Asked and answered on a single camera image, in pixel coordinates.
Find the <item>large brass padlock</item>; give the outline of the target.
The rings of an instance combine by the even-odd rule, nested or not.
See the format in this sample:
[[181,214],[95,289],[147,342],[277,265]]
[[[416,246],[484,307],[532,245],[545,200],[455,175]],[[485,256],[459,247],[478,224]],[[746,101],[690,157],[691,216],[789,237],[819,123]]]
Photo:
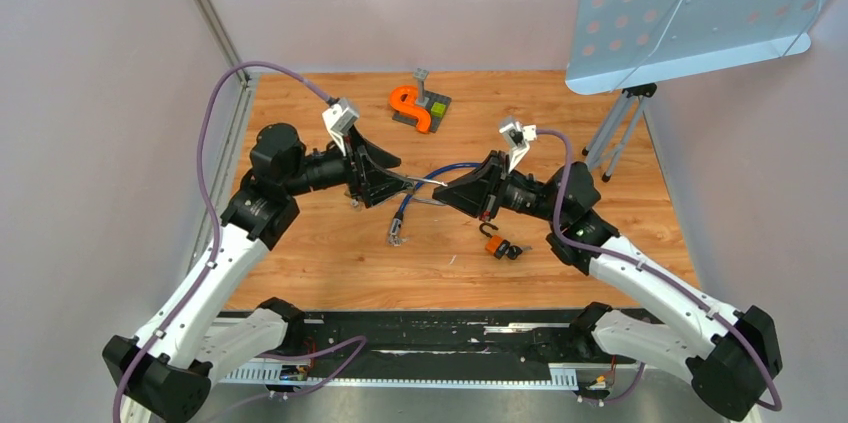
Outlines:
[[442,175],[442,174],[444,174],[448,171],[449,171],[449,168],[447,166],[445,166],[443,168],[438,168],[438,169],[430,172],[429,174],[425,175],[424,177],[411,177],[411,180],[414,182],[413,188],[404,196],[404,199],[401,201],[401,203],[399,205],[398,211],[401,212],[401,213],[405,212],[406,208],[412,202],[419,202],[419,203],[424,203],[424,204],[428,204],[428,205],[435,205],[435,206],[444,206],[444,203],[439,202],[437,200],[434,200],[432,198],[419,197],[417,195],[417,192],[419,191],[419,189],[424,184],[428,184],[428,183],[434,184],[436,176],[440,176],[440,175]]

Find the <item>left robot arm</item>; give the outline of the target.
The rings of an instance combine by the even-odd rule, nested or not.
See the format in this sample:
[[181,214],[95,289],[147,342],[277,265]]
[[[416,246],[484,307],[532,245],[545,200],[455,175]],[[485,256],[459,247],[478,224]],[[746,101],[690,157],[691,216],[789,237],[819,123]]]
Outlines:
[[118,392],[166,422],[188,422],[213,385],[261,353],[298,354],[302,314],[279,298],[218,337],[207,331],[248,273],[300,213],[299,195],[344,186],[370,208],[406,193],[414,181],[395,173],[400,158],[351,128],[325,150],[307,152],[290,124],[264,127],[251,167],[223,210],[213,240],[167,302],[132,337],[113,336],[102,356]]

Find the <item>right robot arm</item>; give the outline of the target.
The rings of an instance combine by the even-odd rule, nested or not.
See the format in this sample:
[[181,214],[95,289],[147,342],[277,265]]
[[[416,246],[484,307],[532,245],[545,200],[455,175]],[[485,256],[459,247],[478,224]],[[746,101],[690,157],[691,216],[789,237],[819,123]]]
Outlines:
[[434,198],[483,223],[502,209],[547,221],[556,258],[641,304],[647,323],[593,302],[571,333],[584,360],[624,356],[671,374],[722,417],[743,421],[760,406],[782,408],[774,379],[783,368],[774,319],[752,305],[740,310],[693,287],[653,261],[594,209],[590,170],[568,162],[540,182],[493,151],[475,169],[437,187]]

